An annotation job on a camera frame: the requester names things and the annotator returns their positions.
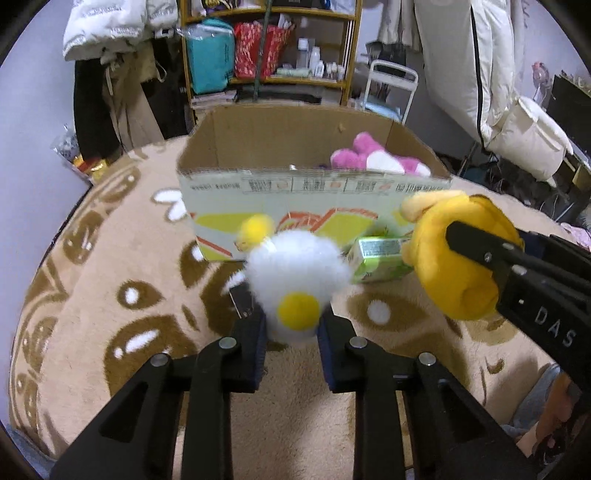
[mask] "red bag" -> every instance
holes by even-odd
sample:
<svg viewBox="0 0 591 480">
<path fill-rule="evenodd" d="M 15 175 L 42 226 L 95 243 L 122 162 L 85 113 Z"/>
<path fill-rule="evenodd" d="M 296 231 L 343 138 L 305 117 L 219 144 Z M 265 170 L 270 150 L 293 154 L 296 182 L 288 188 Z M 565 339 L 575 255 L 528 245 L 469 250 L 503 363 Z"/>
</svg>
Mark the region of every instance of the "red bag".
<svg viewBox="0 0 591 480">
<path fill-rule="evenodd" d="M 287 44 L 292 28 L 279 28 L 269 25 L 267 41 L 263 52 L 261 78 L 272 75 L 279 65 L 279 57 Z M 253 79 L 256 74 L 259 42 L 261 41 L 262 25 L 255 23 L 239 23 L 234 26 L 236 37 L 236 54 L 234 57 L 234 75 L 237 78 Z"/>
</svg>

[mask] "white puffer jacket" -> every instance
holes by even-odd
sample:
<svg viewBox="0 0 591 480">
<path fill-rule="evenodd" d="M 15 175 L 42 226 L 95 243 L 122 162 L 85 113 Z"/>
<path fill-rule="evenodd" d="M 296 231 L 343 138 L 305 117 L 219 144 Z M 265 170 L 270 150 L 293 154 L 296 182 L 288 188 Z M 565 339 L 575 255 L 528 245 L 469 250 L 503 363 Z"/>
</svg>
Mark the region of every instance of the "white puffer jacket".
<svg viewBox="0 0 591 480">
<path fill-rule="evenodd" d="M 111 61 L 178 18 L 176 0 L 74 0 L 64 33 L 66 60 Z"/>
</svg>

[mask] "fluffy white pom-pom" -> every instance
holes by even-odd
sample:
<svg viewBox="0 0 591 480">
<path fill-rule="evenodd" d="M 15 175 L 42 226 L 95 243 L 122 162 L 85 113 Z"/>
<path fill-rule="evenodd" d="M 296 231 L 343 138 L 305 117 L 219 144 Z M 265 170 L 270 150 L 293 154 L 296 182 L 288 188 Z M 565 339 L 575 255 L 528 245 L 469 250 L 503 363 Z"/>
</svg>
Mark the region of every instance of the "fluffy white pom-pom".
<svg viewBox="0 0 591 480">
<path fill-rule="evenodd" d="M 302 342 L 316 334 L 322 311 L 349 284 L 352 272 L 332 240 L 285 231 L 253 249 L 245 275 L 277 342 Z"/>
</svg>

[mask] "screw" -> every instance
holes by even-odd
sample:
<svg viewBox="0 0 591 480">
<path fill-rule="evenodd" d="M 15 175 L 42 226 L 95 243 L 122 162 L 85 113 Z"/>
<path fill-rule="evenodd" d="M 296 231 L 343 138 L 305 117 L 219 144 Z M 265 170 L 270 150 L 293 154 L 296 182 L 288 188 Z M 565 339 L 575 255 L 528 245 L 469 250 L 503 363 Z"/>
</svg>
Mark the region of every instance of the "screw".
<svg viewBox="0 0 591 480">
<path fill-rule="evenodd" d="M 349 345 L 353 348 L 365 348 L 368 345 L 368 340 L 365 337 L 352 337 L 349 340 Z"/>
<path fill-rule="evenodd" d="M 511 267 L 511 270 L 513 271 L 513 273 L 516 273 L 518 275 L 525 275 L 527 273 L 527 268 L 522 267 L 521 265 L 513 265 Z"/>
<path fill-rule="evenodd" d="M 224 350 L 230 350 L 230 348 L 234 348 L 236 344 L 237 341 L 234 337 L 224 337 L 219 341 L 220 348 L 223 348 Z"/>
<path fill-rule="evenodd" d="M 168 363 L 168 355 L 165 355 L 164 353 L 157 353 L 156 355 L 152 356 L 150 363 L 153 367 L 161 367 L 166 365 Z"/>
<path fill-rule="evenodd" d="M 421 355 L 418 356 L 418 361 L 421 362 L 423 365 L 427 365 L 428 367 L 435 365 L 437 362 L 437 358 L 435 355 L 429 352 L 423 352 Z"/>
</svg>

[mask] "black monitor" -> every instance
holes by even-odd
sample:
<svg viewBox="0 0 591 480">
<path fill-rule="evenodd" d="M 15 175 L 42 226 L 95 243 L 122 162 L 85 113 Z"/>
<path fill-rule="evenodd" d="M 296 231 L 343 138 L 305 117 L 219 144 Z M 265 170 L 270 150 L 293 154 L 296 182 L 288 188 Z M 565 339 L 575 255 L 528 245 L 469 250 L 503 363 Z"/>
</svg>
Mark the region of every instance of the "black monitor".
<svg viewBox="0 0 591 480">
<path fill-rule="evenodd" d="M 566 78 L 555 76 L 547 113 L 570 141 L 591 157 L 591 96 Z"/>
</svg>

